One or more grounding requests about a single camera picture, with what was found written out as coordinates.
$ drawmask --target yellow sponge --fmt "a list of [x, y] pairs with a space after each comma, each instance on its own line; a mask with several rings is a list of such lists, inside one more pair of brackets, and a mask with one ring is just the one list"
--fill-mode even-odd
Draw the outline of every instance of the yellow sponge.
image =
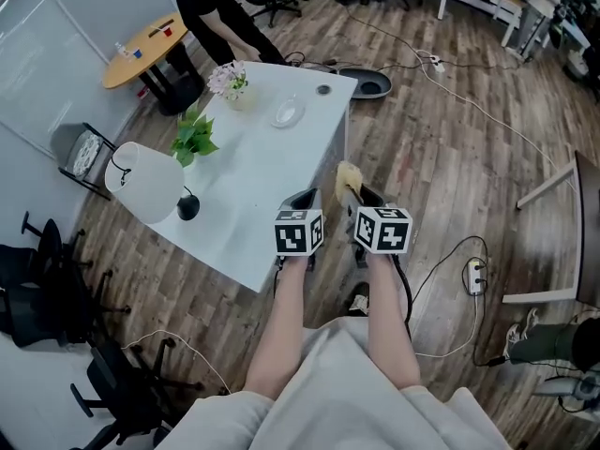
[[343, 203], [346, 187], [353, 189], [360, 195], [360, 187], [363, 186], [363, 174], [360, 169], [349, 161], [340, 161], [337, 165], [336, 197], [337, 201]]

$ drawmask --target small bowl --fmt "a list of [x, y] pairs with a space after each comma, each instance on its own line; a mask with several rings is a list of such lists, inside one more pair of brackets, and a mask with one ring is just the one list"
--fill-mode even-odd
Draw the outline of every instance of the small bowl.
[[275, 128], [293, 127], [302, 118], [306, 109], [304, 101], [294, 95], [279, 105], [271, 125]]

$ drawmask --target power strip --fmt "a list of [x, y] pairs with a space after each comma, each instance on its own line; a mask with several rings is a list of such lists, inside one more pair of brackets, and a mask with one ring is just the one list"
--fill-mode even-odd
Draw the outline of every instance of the power strip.
[[483, 280], [481, 279], [481, 261], [479, 259], [471, 259], [467, 263], [469, 268], [469, 295], [476, 296], [483, 293]]
[[443, 67], [442, 62], [440, 61], [440, 57], [437, 55], [431, 55], [429, 57], [429, 62], [431, 63], [431, 65], [433, 66], [433, 68], [435, 69], [436, 72], [438, 73], [444, 73], [445, 69]]

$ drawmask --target sneaker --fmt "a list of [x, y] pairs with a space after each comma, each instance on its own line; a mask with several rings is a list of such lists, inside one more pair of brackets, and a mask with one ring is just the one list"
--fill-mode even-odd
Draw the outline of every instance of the sneaker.
[[522, 340], [518, 327], [518, 323], [515, 323], [506, 332], [506, 344], [504, 345], [504, 352], [502, 352], [506, 360], [510, 360], [510, 351], [515, 346], [515, 343]]
[[368, 283], [361, 281], [348, 295], [344, 315], [349, 317], [366, 317], [368, 315]]
[[525, 324], [525, 328], [523, 329], [523, 333], [521, 334], [521, 338], [528, 338], [529, 332], [532, 331], [537, 324], [540, 323], [540, 318], [537, 315], [537, 307], [533, 307], [527, 313], [527, 322]]
[[523, 55], [521, 55], [519, 52], [517, 52], [517, 50], [512, 49], [510, 47], [506, 47], [506, 52], [512, 56], [514, 56], [519, 62], [524, 62], [525, 61], [525, 57], [523, 57]]

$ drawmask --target potted plant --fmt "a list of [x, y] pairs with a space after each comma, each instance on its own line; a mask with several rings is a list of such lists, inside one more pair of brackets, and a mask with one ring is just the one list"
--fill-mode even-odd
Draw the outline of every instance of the potted plant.
[[223, 97], [237, 111], [249, 110], [256, 100], [254, 88], [249, 85], [244, 62], [233, 60], [213, 70], [208, 77], [208, 88]]
[[189, 167], [197, 155], [210, 155], [218, 150], [210, 140], [215, 119], [207, 121], [205, 115], [200, 116], [196, 105], [179, 115], [177, 138], [171, 144], [171, 151], [184, 168]]

